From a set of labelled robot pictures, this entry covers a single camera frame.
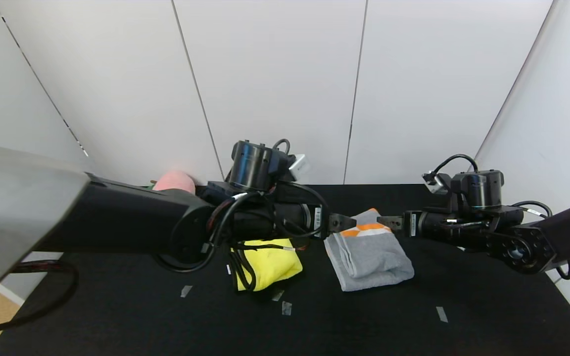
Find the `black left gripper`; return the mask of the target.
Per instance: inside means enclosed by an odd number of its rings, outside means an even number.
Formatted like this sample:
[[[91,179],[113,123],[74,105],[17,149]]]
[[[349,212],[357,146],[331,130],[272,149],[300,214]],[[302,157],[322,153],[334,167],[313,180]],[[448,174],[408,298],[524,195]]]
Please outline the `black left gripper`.
[[[283,228],[278,228],[280,235],[288,238],[321,239],[323,233],[316,232],[307,236],[307,233],[319,229],[325,219],[325,211],[321,205],[276,203],[276,218]],[[330,214],[329,232],[340,233],[357,226],[357,220],[341,214]]]

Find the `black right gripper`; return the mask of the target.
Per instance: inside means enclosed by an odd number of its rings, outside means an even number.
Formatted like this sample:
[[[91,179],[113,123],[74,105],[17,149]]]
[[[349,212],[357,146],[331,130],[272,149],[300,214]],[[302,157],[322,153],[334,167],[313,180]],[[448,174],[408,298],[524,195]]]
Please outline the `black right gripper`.
[[[428,211],[406,211],[403,216],[379,216],[377,222],[406,237],[441,237],[449,232],[448,225],[457,223],[453,214]]]

